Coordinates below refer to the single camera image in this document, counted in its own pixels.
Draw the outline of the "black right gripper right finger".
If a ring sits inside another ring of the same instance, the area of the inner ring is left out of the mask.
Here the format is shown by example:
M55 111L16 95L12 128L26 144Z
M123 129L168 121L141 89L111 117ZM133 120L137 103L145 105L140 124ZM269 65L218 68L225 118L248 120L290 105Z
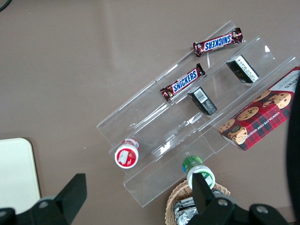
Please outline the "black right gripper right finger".
M215 199L212 190L201 173L193 173L192 192L195 206L201 215L205 212L211 201Z

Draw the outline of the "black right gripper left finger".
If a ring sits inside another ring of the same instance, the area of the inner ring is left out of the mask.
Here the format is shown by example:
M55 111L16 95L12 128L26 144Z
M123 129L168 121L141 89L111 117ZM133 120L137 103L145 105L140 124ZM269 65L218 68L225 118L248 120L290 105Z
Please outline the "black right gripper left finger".
M86 174L78 173L57 194L54 201L58 205L66 223L72 224L87 198Z

